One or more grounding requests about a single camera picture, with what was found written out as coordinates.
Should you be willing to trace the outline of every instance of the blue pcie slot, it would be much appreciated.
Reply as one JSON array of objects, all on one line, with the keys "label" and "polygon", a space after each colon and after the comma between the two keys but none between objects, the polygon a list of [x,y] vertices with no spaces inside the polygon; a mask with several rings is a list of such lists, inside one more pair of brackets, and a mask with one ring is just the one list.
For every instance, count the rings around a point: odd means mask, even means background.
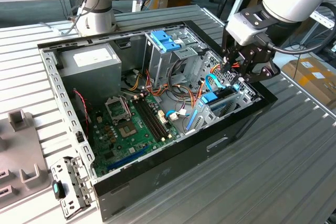
[{"label": "blue pcie slot", "polygon": [[148,147],[149,147],[149,145],[146,146],[146,147],[144,147],[143,149],[141,149],[141,150],[139,150],[139,151],[137,151],[137,152],[135,152],[135,153],[127,156],[127,157],[124,157],[123,159],[121,159],[121,160],[119,160],[119,161],[117,161],[117,162],[115,162],[115,163],[113,163],[111,165],[108,165],[107,166],[107,170],[112,170],[112,169],[118,168],[118,167],[123,166],[124,164],[129,163],[129,162],[133,161],[134,159],[142,156],[143,154],[145,154],[145,150]]}]

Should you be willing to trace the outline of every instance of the motherboard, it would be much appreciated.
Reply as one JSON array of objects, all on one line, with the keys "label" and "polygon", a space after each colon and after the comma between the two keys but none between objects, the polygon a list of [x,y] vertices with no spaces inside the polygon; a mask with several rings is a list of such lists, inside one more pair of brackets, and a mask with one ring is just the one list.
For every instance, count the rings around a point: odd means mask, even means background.
[{"label": "motherboard", "polygon": [[99,177],[180,137],[170,122],[160,120],[161,110],[151,94],[106,104],[108,109],[102,106],[89,113],[88,138]]}]

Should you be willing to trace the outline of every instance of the red wire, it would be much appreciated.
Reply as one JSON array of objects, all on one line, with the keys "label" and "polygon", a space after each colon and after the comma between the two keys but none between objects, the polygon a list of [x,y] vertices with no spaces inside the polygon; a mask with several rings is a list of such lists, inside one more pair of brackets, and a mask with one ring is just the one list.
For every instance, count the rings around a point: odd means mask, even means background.
[{"label": "red wire", "polygon": [[85,120],[86,120],[86,137],[88,138],[89,136],[89,120],[88,120],[88,111],[86,109],[86,104],[85,104],[85,99],[83,98],[83,96],[76,90],[74,90],[74,93],[76,93],[79,98],[82,100],[83,106],[84,106],[84,110],[85,110]]}]

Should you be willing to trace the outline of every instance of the blue latch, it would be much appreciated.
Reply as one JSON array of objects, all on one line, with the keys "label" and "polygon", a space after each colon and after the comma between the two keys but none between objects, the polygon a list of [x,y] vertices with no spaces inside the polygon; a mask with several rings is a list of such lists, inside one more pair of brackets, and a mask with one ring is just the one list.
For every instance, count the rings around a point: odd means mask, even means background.
[{"label": "blue latch", "polygon": [[214,92],[209,92],[204,95],[202,95],[202,101],[207,104],[208,102],[212,102],[216,100],[218,97],[214,94]]},{"label": "blue latch", "polygon": [[164,52],[169,52],[181,48],[181,45],[176,44],[172,40],[172,37],[162,30],[151,32],[151,36]]},{"label": "blue latch", "polygon": [[240,89],[240,86],[239,86],[239,84],[234,84],[233,85],[233,88],[236,90],[236,91],[239,91],[239,89]]}]

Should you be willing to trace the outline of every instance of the blue cable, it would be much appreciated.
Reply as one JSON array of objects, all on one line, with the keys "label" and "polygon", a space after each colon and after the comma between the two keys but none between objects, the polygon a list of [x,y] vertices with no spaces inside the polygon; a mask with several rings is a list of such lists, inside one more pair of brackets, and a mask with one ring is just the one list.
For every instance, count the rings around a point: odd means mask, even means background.
[{"label": "blue cable", "polygon": [[150,2],[149,2],[149,4],[148,4],[148,6],[146,7],[146,9],[145,10],[147,10],[150,6],[151,6],[151,4],[152,4],[152,1],[153,0],[151,0]]},{"label": "blue cable", "polygon": [[169,110],[167,113],[166,113],[166,117],[168,117],[170,114],[173,114],[175,113],[176,111],[175,110]]},{"label": "blue cable", "polygon": [[211,88],[211,85],[210,85],[210,83],[209,83],[209,81],[208,81],[208,78],[209,78],[209,77],[211,77],[211,78],[215,81],[215,84],[217,85],[217,87],[222,88],[222,89],[226,88],[225,86],[223,86],[223,85],[219,82],[219,80],[217,79],[217,77],[216,77],[213,73],[209,73],[209,74],[207,74],[207,75],[205,76],[205,85],[207,86],[207,88],[208,88],[210,91],[212,91],[212,88]]}]

